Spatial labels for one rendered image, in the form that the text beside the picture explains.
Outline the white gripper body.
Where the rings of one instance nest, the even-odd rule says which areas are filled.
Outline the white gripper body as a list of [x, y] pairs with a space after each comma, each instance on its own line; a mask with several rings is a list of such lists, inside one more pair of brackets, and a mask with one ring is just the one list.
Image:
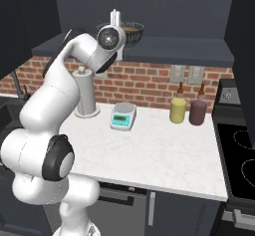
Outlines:
[[122, 14], [120, 11], [114, 9], [111, 12], [111, 25], [118, 31], [120, 42], [118, 44], [118, 55], [117, 55], [117, 62], [120, 62], [124, 56], [124, 47], [126, 44], [126, 34], [124, 29], [121, 27], [122, 24]]

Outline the dark bowl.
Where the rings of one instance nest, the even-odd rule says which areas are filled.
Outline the dark bowl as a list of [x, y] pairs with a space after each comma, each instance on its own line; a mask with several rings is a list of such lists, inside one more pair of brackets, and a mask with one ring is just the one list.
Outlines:
[[[97, 27], [99, 31], [97, 40], [104, 49], [112, 49], [117, 43], [119, 38], [112, 31], [102, 31], [103, 28], [108, 26], [108, 23], [103, 23]], [[126, 43], [124, 49], [130, 49], [134, 47], [141, 39], [144, 26], [136, 22], [122, 22], [121, 28], [126, 34]]]

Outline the dark tall cabinet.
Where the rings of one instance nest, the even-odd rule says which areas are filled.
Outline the dark tall cabinet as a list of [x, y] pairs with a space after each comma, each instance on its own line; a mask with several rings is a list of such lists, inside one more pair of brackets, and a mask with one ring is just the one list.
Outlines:
[[234, 57], [234, 79], [255, 149], [255, 0], [232, 0], [224, 40]]

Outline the dark base cabinet door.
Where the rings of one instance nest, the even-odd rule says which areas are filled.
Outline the dark base cabinet door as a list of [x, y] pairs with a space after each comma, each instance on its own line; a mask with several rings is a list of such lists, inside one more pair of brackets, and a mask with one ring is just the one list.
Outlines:
[[153, 226], [148, 226], [146, 194], [144, 236], [215, 236], [220, 202], [181, 194], [155, 192]]

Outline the dark base cabinet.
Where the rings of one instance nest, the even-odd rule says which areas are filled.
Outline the dark base cabinet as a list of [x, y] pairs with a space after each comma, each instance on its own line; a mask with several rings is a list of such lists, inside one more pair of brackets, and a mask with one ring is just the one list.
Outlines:
[[20, 236], [52, 236], [42, 205], [19, 201], [12, 192], [14, 173], [0, 165], [0, 230]]

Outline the white paper towel holder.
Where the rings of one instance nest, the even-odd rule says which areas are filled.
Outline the white paper towel holder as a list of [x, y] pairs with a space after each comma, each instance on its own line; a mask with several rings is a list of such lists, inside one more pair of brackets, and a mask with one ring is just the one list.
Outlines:
[[101, 110], [96, 105], [93, 72], [84, 66], [79, 66], [73, 71], [73, 76], [80, 88], [80, 100], [74, 114], [78, 118], [95, 117]]

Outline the teal kitchen scale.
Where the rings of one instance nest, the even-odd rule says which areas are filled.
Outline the teal kitchen scale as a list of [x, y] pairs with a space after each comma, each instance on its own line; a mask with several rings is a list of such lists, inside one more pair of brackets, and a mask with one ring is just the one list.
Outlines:
[[114, 130], [130, 131], [135, 118], [136, 105], [131, 103], [117, 103], [111, 113], [110, 127]]

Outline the yellow squeeze bottle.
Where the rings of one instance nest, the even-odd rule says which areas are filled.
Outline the yellow squeeze bottle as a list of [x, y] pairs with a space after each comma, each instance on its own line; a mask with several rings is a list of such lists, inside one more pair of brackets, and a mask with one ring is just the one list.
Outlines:
[[169, 119], [173, 123], [182, 123], [185, 117], [186, 99], [183, 84], [179, 83], [176, 96], [171, 100]]

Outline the dark sink faucet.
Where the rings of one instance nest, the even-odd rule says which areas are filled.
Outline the dark sink faucet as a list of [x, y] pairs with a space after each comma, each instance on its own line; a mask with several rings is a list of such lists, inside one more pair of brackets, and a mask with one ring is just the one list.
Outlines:
[[31, 95], [27, 92], [27, 88], [21, 89], [16, 71], [12, 72], [12, 78], [14, 80], [18, 98], [23, 102], [27, 102], [30, 99]]

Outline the maroon squeeze bottle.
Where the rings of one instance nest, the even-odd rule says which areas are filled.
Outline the maroon squeeze bottle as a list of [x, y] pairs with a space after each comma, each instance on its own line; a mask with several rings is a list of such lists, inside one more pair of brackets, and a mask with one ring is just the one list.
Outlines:
[[204, 84], [201, 84], [197, 94], [197, 99], [192, 101], [190, 106], [189, 122], [192, 125], [202, 125], [204, 123], [207, 110], [207, 102], [204, 100], [204, 97]]

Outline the dark sink basin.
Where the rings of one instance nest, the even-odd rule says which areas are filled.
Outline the dark sink basin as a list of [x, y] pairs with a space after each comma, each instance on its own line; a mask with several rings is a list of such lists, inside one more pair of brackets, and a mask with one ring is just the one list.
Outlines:
[[19, 114], [24, 105], [20, 99], [0, 97], [0, 140], [12, 130], [22, 127]]

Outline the black cooking range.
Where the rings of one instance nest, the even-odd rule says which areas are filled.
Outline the black cooking range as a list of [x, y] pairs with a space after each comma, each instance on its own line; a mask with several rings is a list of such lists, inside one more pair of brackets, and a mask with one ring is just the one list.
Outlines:
[[212, 120], [228, 194], [216, 236], [255, 236], [255, 231], [236, 228], [233, 222], [222, 219], [224, 211], [234, 209], [255, 216], [255, 149], [234, 79], [219, 80]]

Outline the grey dishwasher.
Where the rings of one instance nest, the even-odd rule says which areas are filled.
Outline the grey dishwasher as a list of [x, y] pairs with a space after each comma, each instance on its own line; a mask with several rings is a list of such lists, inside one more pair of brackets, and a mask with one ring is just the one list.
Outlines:
[[[61, 200], [61, 221], [53, 236], [144, 236], [147, 190], [132, 185], [69, 176]], [[133, 206], [101, 201], [100, 196], [134, 198]]]

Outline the dark open wall cabinet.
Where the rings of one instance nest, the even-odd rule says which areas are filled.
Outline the dark open wall cabinet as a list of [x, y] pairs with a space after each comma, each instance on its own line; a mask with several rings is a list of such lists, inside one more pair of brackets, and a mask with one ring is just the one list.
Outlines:
[[141, 40], [127, 50], [130, 62], [229, 68], [234, 57], [224, 40], [230, 7], [237, 0], [57, 0], [63, 32], [83, 27], [91, 34], [110, 21], [141, 23]]

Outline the dark wall cabinet door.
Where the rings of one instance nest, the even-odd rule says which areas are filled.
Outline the dark wall cabinet door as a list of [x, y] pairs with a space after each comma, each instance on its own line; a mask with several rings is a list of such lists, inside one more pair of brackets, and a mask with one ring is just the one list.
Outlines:
[[57, 0], [0, 0], [0, 80], [60, 33]]

